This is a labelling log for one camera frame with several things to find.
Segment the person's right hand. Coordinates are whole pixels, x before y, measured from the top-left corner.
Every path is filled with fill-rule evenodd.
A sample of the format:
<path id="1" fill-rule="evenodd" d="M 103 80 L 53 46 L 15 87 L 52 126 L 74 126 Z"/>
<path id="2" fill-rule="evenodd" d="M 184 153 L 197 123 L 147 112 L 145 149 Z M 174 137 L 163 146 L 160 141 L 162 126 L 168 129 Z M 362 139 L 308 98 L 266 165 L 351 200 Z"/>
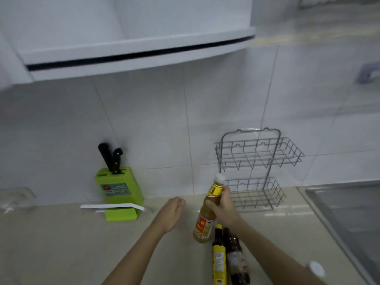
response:
<path id="1" fill-rule="evenodd" d="M 233 201 L 230 198 L 230 188 L 223 186 L 221 197 L 219 201 L 220 213 L 215 214 L 216 220 L 219 224 L 230 230 L 235 229 L 238 225 L 242 223 L 242 218 L 235 208 Z"/>

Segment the stainless steel sink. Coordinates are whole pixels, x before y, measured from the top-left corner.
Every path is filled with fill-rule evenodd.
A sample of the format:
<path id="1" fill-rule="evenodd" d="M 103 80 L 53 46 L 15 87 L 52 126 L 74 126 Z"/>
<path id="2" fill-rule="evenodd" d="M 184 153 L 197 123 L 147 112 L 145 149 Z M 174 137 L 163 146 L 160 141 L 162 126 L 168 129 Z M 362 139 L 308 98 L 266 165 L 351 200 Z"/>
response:
<path id="1" fill-rule="evenodd" d="M 380 285 L 380 180 L 297 187 L 367 285 Z"/>

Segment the clear plastic wall holder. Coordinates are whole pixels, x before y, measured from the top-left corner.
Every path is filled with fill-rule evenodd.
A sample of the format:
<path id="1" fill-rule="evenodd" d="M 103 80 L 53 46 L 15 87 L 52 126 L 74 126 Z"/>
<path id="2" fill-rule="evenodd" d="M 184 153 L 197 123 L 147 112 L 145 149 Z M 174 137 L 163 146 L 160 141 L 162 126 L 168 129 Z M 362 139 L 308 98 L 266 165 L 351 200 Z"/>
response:
<path id="1" fill-rule="evenodd" d="M 29 187 L 0 188 L 0 213 L 7 214 L 36 198 Z"/>

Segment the black-handled knife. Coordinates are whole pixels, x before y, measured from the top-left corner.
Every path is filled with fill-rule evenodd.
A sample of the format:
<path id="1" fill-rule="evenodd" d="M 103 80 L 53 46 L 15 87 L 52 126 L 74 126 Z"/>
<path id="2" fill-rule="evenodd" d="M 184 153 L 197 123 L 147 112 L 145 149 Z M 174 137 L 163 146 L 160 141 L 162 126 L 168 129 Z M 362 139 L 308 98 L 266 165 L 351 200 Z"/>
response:
<path id="1" fill-rule="evenodd" d="M 122 155 L 123 155 L 123 151 L 120 147 L 116 148 L 113 151 L 113 154 L 112 154 L 112 174 L 113 175 L 121 174 L 120 167 L 121 167 L 121 156 Z"/>
<path id="2" fill-rule="evenodd" d="M 112 172 L 113 160 L 112 160 L 112 154 L 111 154 L 109 145 L 107 143 L 100 143 L 98 145 L 98 150 L 101 153 L 102 158 L 104 162 L 106 163 L 108 170 Z"/>

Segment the dark bottle yellow label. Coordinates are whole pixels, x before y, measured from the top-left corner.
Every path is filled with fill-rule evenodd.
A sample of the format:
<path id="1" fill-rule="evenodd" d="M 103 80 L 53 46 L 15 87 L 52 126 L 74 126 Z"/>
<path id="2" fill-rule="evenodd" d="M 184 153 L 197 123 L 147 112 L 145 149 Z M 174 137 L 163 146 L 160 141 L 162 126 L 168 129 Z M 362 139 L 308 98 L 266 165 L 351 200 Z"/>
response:
<path id="1" fill-rule="evenodd" d="M 223 227 L 215 225 L 212 242 L 212 280 L 213 285 L 227 285 L 226 247 L 223 243 Z"/>

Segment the green knife block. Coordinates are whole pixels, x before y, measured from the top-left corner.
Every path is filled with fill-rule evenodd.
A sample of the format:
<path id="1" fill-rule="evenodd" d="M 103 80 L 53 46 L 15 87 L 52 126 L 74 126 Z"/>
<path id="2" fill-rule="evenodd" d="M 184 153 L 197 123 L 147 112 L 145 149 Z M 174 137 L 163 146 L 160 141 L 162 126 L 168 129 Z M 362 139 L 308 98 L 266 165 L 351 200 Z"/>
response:
<path id="1" fill-rule="evenodd" d="M 135 204 L 142 206 L 144 198 L 128 167 L 121 168 L 121 174 L 113 174 L 103 168 L 95 175 L 106 204 Z M 118 207 L 105 210 L 107 221 L 135 221 L 140 215 L 140 209 L 133 207 Z"/>

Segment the white round cap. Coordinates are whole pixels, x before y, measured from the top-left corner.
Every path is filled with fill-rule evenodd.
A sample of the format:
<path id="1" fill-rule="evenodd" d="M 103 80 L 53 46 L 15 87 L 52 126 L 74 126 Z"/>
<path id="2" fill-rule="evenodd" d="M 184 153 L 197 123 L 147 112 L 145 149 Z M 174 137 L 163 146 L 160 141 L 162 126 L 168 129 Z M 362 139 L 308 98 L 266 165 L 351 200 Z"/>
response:
<path id="1" fill-rule="evenodd" d="M 323 266 L 316 261 L 310 261 L 309 263 L 307 263 L 307 269 L 309 269 L 309 271 L 318 278 L 323 279 L 326 277 L 326 273 Z"/>

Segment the dark sauce bottle brown label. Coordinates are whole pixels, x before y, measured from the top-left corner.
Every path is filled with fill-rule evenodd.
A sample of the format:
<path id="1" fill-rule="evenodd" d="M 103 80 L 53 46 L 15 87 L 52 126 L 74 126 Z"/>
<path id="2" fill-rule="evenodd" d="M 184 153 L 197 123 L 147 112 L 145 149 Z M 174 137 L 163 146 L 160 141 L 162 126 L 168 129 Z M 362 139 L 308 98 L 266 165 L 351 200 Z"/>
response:
<path id="1" fill-rule="evenodd" d="M 227 254 L 227 268 L 232 285 L 250 285 L 248 265 L 244 257 L 239 238 L 229 228 L 223 229 L 223 238 Z"/>

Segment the person's right forearm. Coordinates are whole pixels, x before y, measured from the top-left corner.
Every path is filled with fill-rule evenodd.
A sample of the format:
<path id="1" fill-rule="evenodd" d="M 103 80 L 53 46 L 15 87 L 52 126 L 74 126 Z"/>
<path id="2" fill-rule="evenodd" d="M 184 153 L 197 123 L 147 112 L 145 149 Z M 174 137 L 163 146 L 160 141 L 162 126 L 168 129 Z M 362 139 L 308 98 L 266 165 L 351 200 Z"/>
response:
<path id="1" fill-rule="evenodd" d="M 327 285 L 244 220 L 227 227 L 245 244 L 273 285 Z"/>

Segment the white cutting board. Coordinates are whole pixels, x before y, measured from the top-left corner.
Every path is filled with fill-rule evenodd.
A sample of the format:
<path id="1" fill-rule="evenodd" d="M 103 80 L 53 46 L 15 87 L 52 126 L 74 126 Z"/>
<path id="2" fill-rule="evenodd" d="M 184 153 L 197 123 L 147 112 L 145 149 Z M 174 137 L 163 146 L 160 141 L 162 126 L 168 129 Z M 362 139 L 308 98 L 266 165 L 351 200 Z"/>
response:
<path id="1" fill-rule="evenodd" d="M 134 203 L 121 203 L 121 204 L 83 204 L 80 209 L 94 210 L 96 213 L 102 213 L 110 209 L 136 209 L 139 211 L 146 211 L 146 207 Z"/>

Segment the white range hood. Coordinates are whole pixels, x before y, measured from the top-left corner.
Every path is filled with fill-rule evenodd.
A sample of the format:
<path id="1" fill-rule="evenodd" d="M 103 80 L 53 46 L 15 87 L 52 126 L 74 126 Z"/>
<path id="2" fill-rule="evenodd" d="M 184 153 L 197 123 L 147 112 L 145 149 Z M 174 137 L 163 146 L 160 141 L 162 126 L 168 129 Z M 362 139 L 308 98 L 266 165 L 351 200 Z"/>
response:
<path id="1" fill-rule="evenodd" d="M 0 90 L 249 47 L 253 0 L 0 0 Z"/>

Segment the orange sauce bottle white cap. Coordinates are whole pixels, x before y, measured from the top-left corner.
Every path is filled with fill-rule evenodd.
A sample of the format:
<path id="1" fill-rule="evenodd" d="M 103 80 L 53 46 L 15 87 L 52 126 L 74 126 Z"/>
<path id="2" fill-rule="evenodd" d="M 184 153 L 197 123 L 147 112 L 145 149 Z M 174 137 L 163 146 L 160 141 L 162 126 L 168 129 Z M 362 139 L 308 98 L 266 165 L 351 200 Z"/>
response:
<path id="1" fill-rule="evenodd" d="M 213 184 L 211 185 L 200 209 L 197 222 L 193 231 L 194 239 L 199 243 L 206 243 L 209 240 L 211 231 L 213 229 L 216 215 L 206 205 L 206 201 L 211 201 L 215 205 L 220 205 L 223 186 L 225 184 L 226 177 L 217 173 L 214 177 Z"/>

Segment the person's left hand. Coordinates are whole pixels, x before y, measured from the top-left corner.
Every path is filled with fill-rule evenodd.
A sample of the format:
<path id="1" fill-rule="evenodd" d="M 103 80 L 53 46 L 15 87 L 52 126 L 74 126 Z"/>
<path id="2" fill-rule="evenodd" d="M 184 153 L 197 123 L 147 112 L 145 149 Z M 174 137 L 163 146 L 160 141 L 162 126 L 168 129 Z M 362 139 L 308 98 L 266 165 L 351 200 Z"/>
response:
<path id="1" fill-rule="evenodd" d="M 166 202 L 166 204 L 159 210 L 159 212 L 155 216 L 154 220 L 151 223 L 151 227 L 156 232 L 159 232 L 160 235 L 164 235 L 170 232 L 175 227 L 184 211 L 169 211 Z"/>

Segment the grey wall fixture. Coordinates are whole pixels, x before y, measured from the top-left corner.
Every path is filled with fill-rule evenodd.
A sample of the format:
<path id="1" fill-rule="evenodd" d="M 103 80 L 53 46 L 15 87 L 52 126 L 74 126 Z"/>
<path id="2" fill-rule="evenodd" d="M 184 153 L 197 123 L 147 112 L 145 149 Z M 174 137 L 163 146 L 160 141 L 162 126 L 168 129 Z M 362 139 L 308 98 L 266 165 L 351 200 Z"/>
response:
<path id="1" fill-rule="evenodd" d="M 378 80 L 380 80 L 380 61 L 365 63 L 361 67 L 355 79 L 355 83 L 358 85 L 363 85 L 370 84 Z"/>

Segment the person's left forearm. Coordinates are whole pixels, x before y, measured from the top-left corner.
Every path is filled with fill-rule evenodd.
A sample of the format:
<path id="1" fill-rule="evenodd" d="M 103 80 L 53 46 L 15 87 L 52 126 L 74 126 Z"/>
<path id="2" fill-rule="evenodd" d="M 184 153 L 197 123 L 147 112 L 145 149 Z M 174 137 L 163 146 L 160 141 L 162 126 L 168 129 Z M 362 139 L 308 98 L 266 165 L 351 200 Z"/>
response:
<path id="1" fill-rule="evenodd" d="M 150 225 L 101 285 L 140 285 L 159 241 L 167 233 Z"/>

